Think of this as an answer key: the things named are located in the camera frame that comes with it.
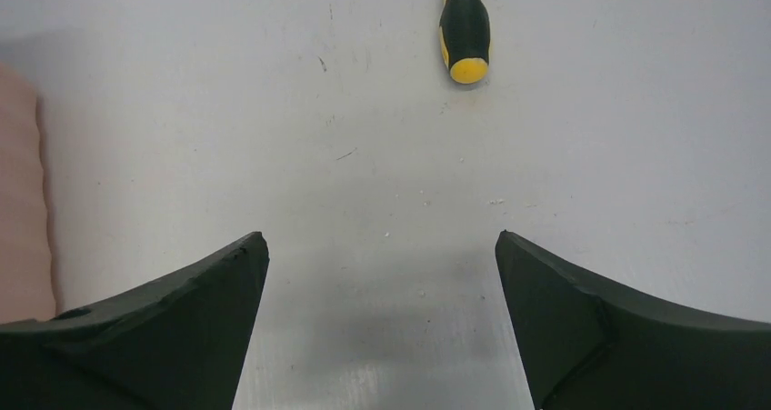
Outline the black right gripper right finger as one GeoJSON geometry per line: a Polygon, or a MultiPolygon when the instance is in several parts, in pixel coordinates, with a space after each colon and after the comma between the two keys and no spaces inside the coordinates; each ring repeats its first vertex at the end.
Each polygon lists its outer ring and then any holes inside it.
{"type": "Polygon", "coordinates": [[[537,409],[767,409],[770,326],[643,293],[512,232],[496,263],[537,409]]]}

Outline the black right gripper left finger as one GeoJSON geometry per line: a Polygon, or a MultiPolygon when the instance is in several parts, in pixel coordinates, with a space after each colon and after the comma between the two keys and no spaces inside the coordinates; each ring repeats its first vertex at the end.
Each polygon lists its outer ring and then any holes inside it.
{"type": "Polygon", "coordinates": [[[1,328],[4,409],[229,409],[269,266],[253,232],[51,320],[1,328]]]}

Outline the black yellow screwdriver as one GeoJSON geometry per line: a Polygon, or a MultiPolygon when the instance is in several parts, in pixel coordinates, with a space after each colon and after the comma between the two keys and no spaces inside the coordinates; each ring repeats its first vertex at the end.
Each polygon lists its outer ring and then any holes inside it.
{"type": "Polygon", "coordinates": [[[482,0],[443,0],[438,24],[440,52],[450,78],[474,85],[487,75],[490,21],[482,0]]]}

